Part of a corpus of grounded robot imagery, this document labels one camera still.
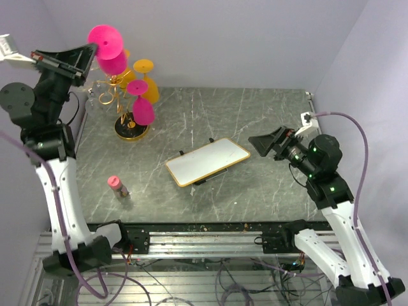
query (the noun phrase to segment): table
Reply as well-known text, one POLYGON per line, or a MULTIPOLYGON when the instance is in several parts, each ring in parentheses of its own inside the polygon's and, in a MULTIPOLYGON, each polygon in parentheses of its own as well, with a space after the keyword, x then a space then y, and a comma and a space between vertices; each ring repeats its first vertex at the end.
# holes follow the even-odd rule
MULTIPOLYGON (((87 222, 234 222, 324 220, 288 162, 259 157, 249 136, 281 125, 298 128, 311 110, 305 91, 287 89, 162 88, 156 120, 136 142, 113 130, 116 107, 85 119, 77 150, 77 182, 87 222), (230 138, 251 157, 200 186, 179 187, 165 163, 230 138), (118 201, 106 183, 118 175, 131 197, 118 201)), ((301 182, 305 179, 294 170, 301 182)))

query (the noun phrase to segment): whiteboard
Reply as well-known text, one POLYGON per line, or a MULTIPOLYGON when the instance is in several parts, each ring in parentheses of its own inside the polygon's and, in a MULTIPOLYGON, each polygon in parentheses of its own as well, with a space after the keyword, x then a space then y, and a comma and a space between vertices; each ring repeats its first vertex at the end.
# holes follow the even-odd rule
POLYGON ((209 143, 166 163, 168 171, 180 187, 249 158, 251 153, 228 138, 209 143))

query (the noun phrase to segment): black round base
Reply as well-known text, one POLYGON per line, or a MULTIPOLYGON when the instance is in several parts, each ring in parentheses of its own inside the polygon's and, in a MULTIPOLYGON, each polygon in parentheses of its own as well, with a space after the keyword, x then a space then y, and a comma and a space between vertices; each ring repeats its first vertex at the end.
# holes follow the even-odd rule
POLYGON ((126 113, 123 123, 119 117, 115 122, 115 132, 123 140, 135 141, 144 137, 149 130, 149 126, 140 126, 133 119, 133 113, 126 113))

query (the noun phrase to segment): whiteboard stand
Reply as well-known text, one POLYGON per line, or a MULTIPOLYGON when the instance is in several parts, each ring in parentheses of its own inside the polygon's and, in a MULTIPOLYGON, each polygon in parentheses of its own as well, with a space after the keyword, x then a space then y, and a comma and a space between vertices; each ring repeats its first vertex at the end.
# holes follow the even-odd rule
POLYGON ((228 138, 214 141, 197 150, 184 153, 166 163, 166 167, 177 185, 201 185, 220 174, 228 167, 251 156, 251 153, 228 138))

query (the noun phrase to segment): black and white robotic arm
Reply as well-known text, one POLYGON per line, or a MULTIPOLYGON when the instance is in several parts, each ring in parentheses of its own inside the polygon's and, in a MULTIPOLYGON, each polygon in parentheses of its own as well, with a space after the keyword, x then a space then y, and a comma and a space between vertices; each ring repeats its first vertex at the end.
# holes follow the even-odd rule
POLYGON ((392 278, 385 269, 360 220, 357 218, 357 224, 354 223, 354 197, 336 171, 342 158, 338 141, 323 134, 313 138, 308 148, 304 147, 303 137, 317 130, 319 125, 313 113, 303 113, 301 118, 303 127, 297 131, 281 126, 271 134, 250 137, 249 141, 261 156, 273 150, 276 161, 287 159, 293 168, 298 168, 307 177, 307 192, 338 238, 345 260, 331 250, 305 221, 287 224, 284 240, 308 255, 330 279, 341 305, 382 305, 386 303, 386 297, 380 278, 390 298, 403 293, 404 284, 401 279, 392 278))
MULTIPOLYGON (((19 68, 37 69, 40 80, 31 88, 11 83, 0 90, 0 106, 11 121, 22 128, 23 144, 37 153, 51 167, 57 184, 52 185, 43 165, 33 162, 47 199, 52 225, 53 255, 43 260, 44 269, 54 275, 73 275, 67 245, 79 272, 110 264, 112 248, 128 247, 129 238, 120 221, 102 224, 95 233, 88 229, 78 195, 74 141, 69 126, 58 124, 62 106, 68 101, 69 88, 84 84, 97 46, 89 44, 64 52, 34 51, 31 57, 20 55, 11 37, 0 36, 0 61, 19 68), (55 202, 58 191, 61 207, 55 202), (60 226, 60 215, 66 235, 60 226)), ((358 229, 374 258, 377 271, 354 228, 353 196, 344 179, 336 172, 342 157, 339 143, 329 135, 319 135, 304 147, 302 138, 318 128, 311 113, 302 114, 298 131, 280 127, 271 134, 250 137, 261 156, 271 150, 275 160, 287 159, 307 177, 307 192, 338 237, 346 260, 332 251, 305 221, 286 226, 286 242, 303 251, 327 275, 336 289, 341 306, 376 306, 385 303, 379 275, 391 298, 405 291, 400 279, 392 278, 368 241, 360 222, 358 229)))

